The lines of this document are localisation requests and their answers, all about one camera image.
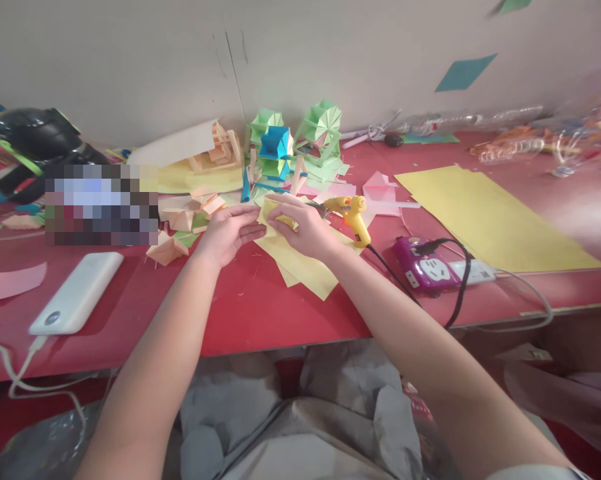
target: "white cable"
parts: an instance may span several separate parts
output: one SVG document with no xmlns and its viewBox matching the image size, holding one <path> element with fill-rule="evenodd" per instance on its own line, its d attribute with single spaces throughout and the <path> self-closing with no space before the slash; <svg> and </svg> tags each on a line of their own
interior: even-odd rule
<svg viewBox="0 0 601 480">
<path fill-rule="evenodd" d="M 9 398 L 24 399 L 24 398 L 51 397 L 54 395 L 68 395 L 71 398 L 71 400 L 75 406 L 75 410 L 78 413 L 78 416 L 80 417 L 80 422 L 82 424 L 82 428 L 80 430 L 80 439 L 77 444 L 77 446 L 78 446 L 85 439 L 85 435 L 87 432 L 87 419 L 86 419 L 84 411 L 82 409 L 82 405 L 80 405 L 80 402 L 78 401 L 78 398 L 75 396 L 75 394 L 68 390 L 59 390 L 59 389 L 66 388 L 70 385 L 74 385 L 78 382 L 92 378 L 93 375 L 66 383 L 64 385 L 56 385 L 54 387 L 34 387 L 32 385 L 28 385 L 28 384 L 22 382 L 22 377 L 24 377 L 24 375 L 27 371 L 27 368 L 29 368 L 29 364 L 31 363 L 33 356 L 35 355 L 35 353 L 38 350 L 40 350 L 44 346 L 44 344 L 47 341 L 47 338 L 48 337 L 45 335 L 39 335 L 38 337 L 35 338 L 35 340 L 31 344 L 31 346 L 29 347 L 29 352 L 27 354 L 27 358 L 25 359 L 24 363 L 22 364 L 22 367 L 20 368 L 20 371 L 17 374 L 14 372 L 13 366 L 11 365 L 11 359 L 9 358 L 9 351 L 6 348 L 4 348 L 2 345 L 0 345 L 0 354 L 2 356 L 2 361 L 5 366 L 7 375 L 11 379 L 11 386 L 9 387 Z M 35 392 L 46 392 L 46 393 L 17 395 L 15 393 L 15 390 L 18 387 L 22 388 L 23 390 L 35 391 Z"/>
<path fill-rule="evenodd" d="M 507 328 L 507 329 L 500 329 L 500 330 L 491 330 L 491 329 L 487 329 L 487 328 L 483 328 L 483 327 L 476 327 L 477 330 L 480 330 L 483 332 L 489 332 L 489 333 L 509 333 L 509 332 L 515 332 L 515 331 L 535 330 L 537 328 L 545 327 L 552 322 L 552 320 L 554 319 L 554 309 L 549 304 L 549 300 L 547 300 L 547 298 L 541 292 L 539 292 L 539 290 L 535 286 L 533 286 L 525 278 L 523 278 L 520 275 L 517 275 L 513 272 L 503 270 L 503 269 L 496 269 L 496 271 L 511 275 L 512 277 L 517 278 L 521 282 L 525 283 L 529 288 L 531 288 L 531 290 L 533 290 L 534 293 L 537 294 L 538 298 L 540 298 L 542 300 L 542 302 L 545 304 L 545 310 L 547 311 L 547 317 L 545 317 L 545 320 L 543 320 L 542 322 L 537 323 L 535 325 L 526 325 L 524 327 L 513 327 L 513 328 Z"/>
</svg>

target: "blue origami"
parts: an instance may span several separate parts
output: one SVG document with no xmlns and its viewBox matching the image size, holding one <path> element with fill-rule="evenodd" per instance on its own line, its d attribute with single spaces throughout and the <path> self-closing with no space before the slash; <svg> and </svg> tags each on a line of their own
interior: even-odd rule
<svg viewBox="0 0 601 480">
<path fill-rule="evenodd" d="M 262 148 L 260 156 L 268 159 L 283 159 L 287 157 L 289 145 L 289 127 L 270 126 L 267 133 L 260 137 Z"/>
</svg>

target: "teal paper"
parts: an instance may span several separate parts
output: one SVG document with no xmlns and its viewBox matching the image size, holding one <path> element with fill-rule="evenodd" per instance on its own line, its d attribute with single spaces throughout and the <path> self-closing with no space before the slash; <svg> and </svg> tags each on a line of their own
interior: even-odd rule
<svg viewBox="0 0 601 480">
<path fill-rule="evenodd" d="M 500 7 L 499 15 L 529 7 L 532 0 L 505 0 Z"/>
<path fill-rule="evenodd" d="M 466 90 L 496 58 L 497 53 L 474 60 L 459 60 L 452 63 L 436 91 Z"/>
</svg>

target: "yellow paper sheet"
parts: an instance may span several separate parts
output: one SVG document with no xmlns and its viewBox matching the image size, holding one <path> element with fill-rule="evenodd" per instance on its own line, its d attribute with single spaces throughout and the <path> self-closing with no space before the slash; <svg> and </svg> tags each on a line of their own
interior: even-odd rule
<svg viewBox="0 0 601 480">
<path fill-rule="evenodd" d="M 158 170 L 159 193 L 188 193 L 200 187 L 205 187 L 207 191 L 213 192 L 241 189 L 242 168 L 194 173 L 185 159 Z"/>
<path fill-rule="evenodd" d="M 354 241 L 349 237 L 331 227 L 330 230 L 344 245 L 351 247 L 358 255 L 363 251 L 363 249 L 355 248 Z M 305 257 L 297 250 L 291 248 L 285 237 L 265 237 L 255 242 L 265 252 L 269 253 L 278 265 L 301 281 L 322 301 L 325 301 L 338 284 L 338 280 L 324 263 Z"/>
<path fill-rule="evenodd" d="M 482 173 L 445 167 L 396 175 L 467 250 L 515 272 L 601 268 L 572 238 Z"/>
<path fill-rule="evenodd" d="M 294 285 L 300 283 L 300 280 L 298 280 L 291 273 L 289 273 L 289 271 L 285 267 L 281 266 L 278 262 L 276 262 L 275 264 L 278 266 L 280 274 L 282 275 L 282 279 L 285 281 L 285 285 L 287 285 L 287 288 L 293 287 Z"/>
</svg>

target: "charging cable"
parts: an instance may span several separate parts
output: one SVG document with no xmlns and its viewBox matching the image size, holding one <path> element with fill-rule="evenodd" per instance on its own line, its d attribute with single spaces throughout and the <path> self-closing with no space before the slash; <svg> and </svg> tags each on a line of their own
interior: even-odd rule
<svg viewBox="0 0 601 480">
<path fill-rule="evenodd" d="M 62 385 L 56 385 L 53 387 L 34 387 L 33 385 L 24 383 L 22 381 L 22 378 L 25 376 L 25 373 L 27 372 L 27 369 L 29 368 L 29 364 L 31 363 L 33 356 L 35 355 L 35 353 L 38 350 L 40 350 L 44 346 L 44 344 L 47 342 L 47 339 L 48 339 L 48 337 L 46 335 L 40 335 L 33 340 L 32 344 L 29 346 L 29 351 L 27 353 L 27 357 L 25 358 L 25 361 L 22 364 L 22 367 L 20 367 L 20 371 L 18 373 L 16 373 L 13 370 L 13 366 L 11 364 L 11 358 L 9 356 L 9 351 L 4 346 L 0 345 L 0 354 L 2 356 L 2 362 L 4 364 L 7 375 L 11 379 L 11 386 L 9 387 L 9 398 L 10 399 L 43 398 L 43 397 L 52 397 L 54 395 L 68 395 L 69 398 L 71 398 L 71 401 L 73 402 L 73 404 L 75 406 L 75 410 L 76 410 L 78 417 L 80 418 L 80 422 L 82 424 L 81 430 L 80 430 L 80 439 L 78 441 L 78 444 L 76 445 L 76 448 L 77 448 L 78 446 L 80 446 L 80 444 L 82 444 L 82 442 L 85 439 L 85 435 L 87 432 L 87 419 L 85 417 L 85 413 L 82 408 L 82 405 L 80 405 L 80 402 L 79 402 L 78 398 L 76 397 L 76 395 L 74 394 L 74 392 L 69 391 L 69 390 L 60 390 L 60 389 L 67 388 L 72 385 L 75 385 L 76 383 L 93 378 L 95 375 L 88 375 L 88 376 L 80 378 L 78 380 L 74 380 L 72 382 L 65 383 Z M 18 395 L 18 394 L 16 394 L 16 389 L 18 387 L 21 388 L 22 390 L 27 390 L 27 391 L 36 392 L 36 393 L 28 394 L 28 395 Z"/>
</svg>

